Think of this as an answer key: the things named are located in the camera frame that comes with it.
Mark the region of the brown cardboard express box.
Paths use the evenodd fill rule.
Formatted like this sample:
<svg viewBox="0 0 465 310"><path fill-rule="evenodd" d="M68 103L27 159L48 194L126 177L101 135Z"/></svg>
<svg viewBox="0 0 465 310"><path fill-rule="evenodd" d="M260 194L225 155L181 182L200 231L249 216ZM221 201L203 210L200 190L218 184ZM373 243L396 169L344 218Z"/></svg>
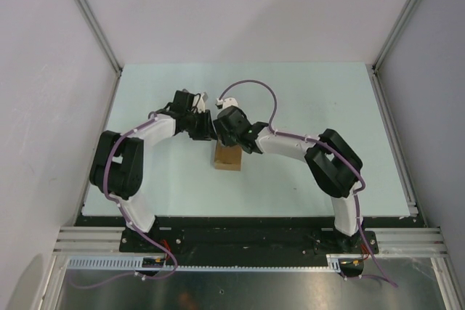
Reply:
<svg viewBox="0 0 465 310"><path fill-rule="evenodd" d="M214 168L223 171L240 171L242 148L239 145L226 147L217 141L214 152Z"/></svg>

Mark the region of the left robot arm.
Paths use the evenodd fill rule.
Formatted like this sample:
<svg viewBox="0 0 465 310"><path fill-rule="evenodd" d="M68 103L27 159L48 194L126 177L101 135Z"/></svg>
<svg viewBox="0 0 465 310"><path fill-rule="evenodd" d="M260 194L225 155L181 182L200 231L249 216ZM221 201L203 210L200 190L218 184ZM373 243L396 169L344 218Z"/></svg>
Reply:
<svg viewBox="0 0 465 310"><path fill-rule="evenodd" d="M149 112L142 124L124 134L107 130L100 135L89 181L117 205L126 225L137 231L134 241L144 251L155 250L161 242L160 233L152 229L155 214L145 203L149 189L144 170L152 160L148 153L181 133L194 141L216 140L207 99L205 92L178 90L165 107Z"/></svg>

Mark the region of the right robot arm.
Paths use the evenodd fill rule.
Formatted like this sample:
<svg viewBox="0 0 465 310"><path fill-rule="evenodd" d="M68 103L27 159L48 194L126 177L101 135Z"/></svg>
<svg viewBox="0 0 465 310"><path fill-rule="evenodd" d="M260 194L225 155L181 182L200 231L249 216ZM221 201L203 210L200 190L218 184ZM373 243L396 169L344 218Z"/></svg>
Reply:
<svg viewBox="0 0 465 310"><path fill-rule="evenodd" d="M336 247L351 253L361 244L358 192L366 187L361 176L362 160L333 129L317 138L278 131L269 123L249 122L236 106L221 110L213 121L219 141L226 147L238 145L248 154L274 154L308 165L317 186L331 198Z"/></svg>

